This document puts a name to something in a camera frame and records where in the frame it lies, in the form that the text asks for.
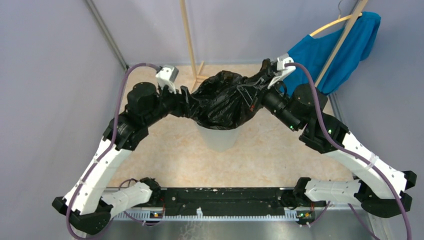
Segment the black trash bag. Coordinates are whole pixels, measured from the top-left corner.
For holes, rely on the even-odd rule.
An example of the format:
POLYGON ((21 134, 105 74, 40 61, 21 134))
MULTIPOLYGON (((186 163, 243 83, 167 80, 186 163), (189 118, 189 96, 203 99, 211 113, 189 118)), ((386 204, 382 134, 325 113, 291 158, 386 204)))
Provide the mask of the black trash bag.
POLYGON ((251 120, 259 110, 250 112, 237 90, 249 77, 222 70, 206 79, 190 94, 189 119, 214 130, 235 129, 251 120))

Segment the white plastic trash bin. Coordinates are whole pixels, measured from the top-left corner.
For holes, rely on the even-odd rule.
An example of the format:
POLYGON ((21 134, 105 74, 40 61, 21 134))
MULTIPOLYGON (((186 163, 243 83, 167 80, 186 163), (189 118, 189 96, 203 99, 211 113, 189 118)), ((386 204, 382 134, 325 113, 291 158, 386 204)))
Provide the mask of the white plastic trash bin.
POLYGON ((196 127, 206 146, 216 152, 225 152, 232 148, 242 130, 241 126, 228 130, 209 129, 198 124, 196 127))

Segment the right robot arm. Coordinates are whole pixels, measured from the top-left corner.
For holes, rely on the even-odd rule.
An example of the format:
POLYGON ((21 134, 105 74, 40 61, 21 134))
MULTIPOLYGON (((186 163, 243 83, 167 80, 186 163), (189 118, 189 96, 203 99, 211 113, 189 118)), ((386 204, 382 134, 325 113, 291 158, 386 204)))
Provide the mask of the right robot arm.
POLYGON ((291 58, 264 60, 261 71, 237 86, 254 112, 267 109, 308 148, 345 166, 353 179, 347 181, 300 178, 289 197, 290 207, 316 202, 339 202, 361 207, 380 217, 405 217, 412 206, 407 190, 417 176, 397 170, 367 149, 336 117, 323 112, 327 97, 314 84, 305 66, 291 58))

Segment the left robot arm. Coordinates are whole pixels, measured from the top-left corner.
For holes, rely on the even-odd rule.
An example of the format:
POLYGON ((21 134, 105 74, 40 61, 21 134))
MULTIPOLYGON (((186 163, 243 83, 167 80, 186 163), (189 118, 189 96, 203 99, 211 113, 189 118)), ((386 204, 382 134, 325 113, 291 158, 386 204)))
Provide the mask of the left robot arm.
POLYGON ((66 226, 89 235, 101 233, 121 212, 160 202, 161 187, 150 177, 134 185, 105 193, 119 166, 148 136, 149 127, 168 115, 186 117, 190 92, 186 86, 172 90, 150 82, 137 83, 128 92, 123 112, 115 116, 104 131, 98 149, 75 186, 64 196, 56 197, 52 206, 66 217, 66 226))

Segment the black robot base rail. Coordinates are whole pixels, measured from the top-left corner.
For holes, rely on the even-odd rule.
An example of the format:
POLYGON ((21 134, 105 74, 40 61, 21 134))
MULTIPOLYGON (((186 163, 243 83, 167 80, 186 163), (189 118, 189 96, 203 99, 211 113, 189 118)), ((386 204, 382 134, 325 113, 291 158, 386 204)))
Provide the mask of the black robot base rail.
POLYGON ((295 198, 284 187, 169 187, 155 193, 141 208, 165 210, 165 216, 193 216, 201 209, 207 217, 283 216, 290 210, 312 203, 295 198))

